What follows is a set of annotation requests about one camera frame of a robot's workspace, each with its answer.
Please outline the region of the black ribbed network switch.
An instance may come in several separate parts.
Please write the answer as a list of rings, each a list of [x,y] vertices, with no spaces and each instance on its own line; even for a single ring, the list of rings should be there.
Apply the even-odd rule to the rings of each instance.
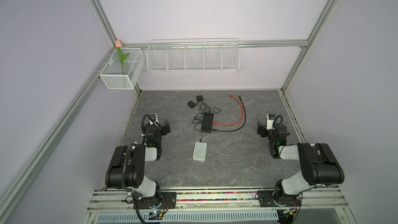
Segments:
[[[201,125],[201,132],[211,133],[213,125],[214,115],[213,113],[204,113]]]

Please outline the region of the white network switch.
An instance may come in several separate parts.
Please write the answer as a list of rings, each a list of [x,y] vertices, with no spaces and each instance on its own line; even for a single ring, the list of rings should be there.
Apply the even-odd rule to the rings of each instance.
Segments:
[[[205,161],[207,151],[207,144],[203,142],[195,142],[193,150],[194,161]]]

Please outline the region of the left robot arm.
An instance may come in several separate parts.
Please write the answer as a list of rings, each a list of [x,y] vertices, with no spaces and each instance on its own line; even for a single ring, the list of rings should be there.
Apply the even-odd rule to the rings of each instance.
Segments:
[[[127,192],[125,202],[140,207],[159,208],[165,201],[160,185],[145,175],[145,163],[158,161],[162,154],[162,137],[171,132],[170,124],[160,124],[156,113],[141,121],[142,142],[118,146],[105,175],[107,188]]]

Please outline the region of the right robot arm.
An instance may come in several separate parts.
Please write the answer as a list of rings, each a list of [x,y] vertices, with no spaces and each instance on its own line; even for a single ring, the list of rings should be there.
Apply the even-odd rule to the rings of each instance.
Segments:
[[[277,181],[273,190],[257,192],[256,198],[262,207],[300,206],[302,193],[344,182],[343,169],[328,144],[287,143],[290,132],[284,125],[282,115],[267,114],[266,124],[257,124],[257,134],[268,139],[267,147],[273,159],[300,163],[300,170]]]

